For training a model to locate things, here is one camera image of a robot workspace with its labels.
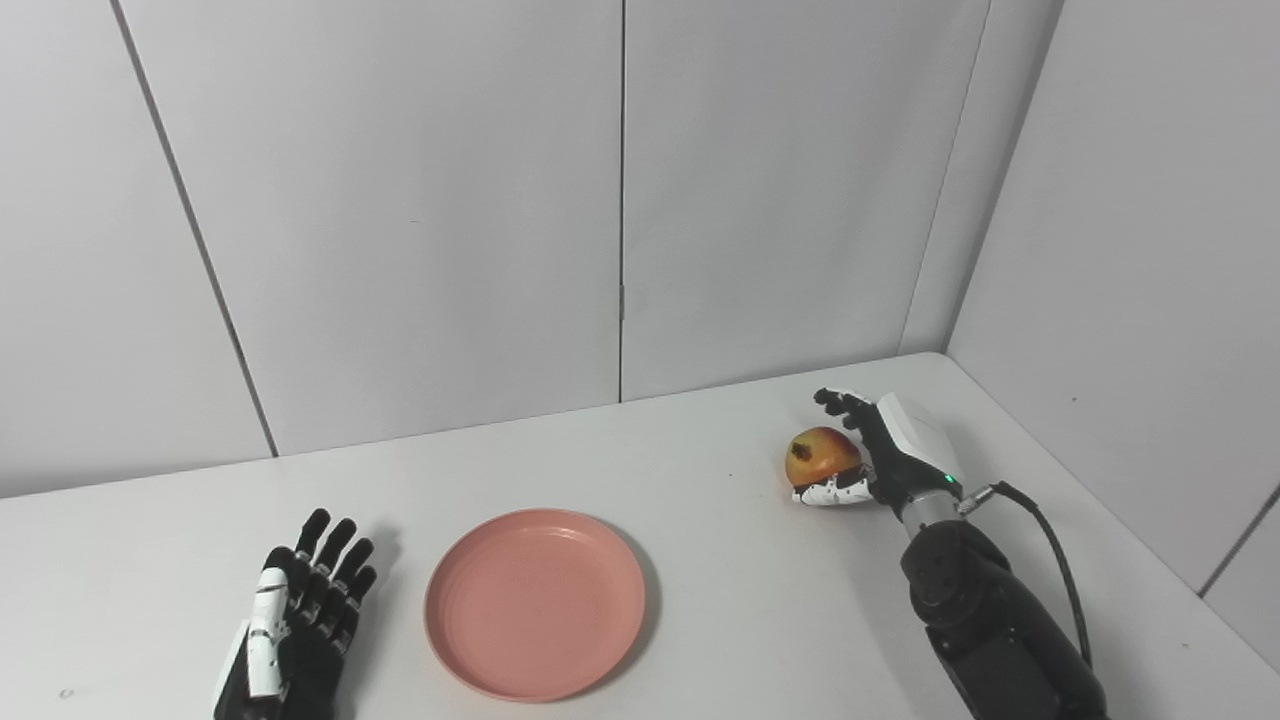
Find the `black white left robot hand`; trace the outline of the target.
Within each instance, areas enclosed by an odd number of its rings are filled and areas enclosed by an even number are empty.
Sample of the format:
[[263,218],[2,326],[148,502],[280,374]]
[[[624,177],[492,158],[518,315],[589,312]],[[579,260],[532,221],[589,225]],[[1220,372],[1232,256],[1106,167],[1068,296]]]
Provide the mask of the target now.
[[347,653],[378,580],[374,543],[315,509],[259,574],[214,693],[214,719],[334,719]]

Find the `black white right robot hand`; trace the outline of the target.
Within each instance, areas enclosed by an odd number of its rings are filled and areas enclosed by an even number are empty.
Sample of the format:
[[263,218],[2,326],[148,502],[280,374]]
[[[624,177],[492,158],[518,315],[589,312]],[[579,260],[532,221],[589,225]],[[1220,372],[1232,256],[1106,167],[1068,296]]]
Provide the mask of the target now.
[[824,387],[815,404],[841,429],[815,427],[795,436],[783,459],[794,502],[813,507],[877,502],[915,534],[963,519],[963,473],[941,424],[897,393],[876,401]]

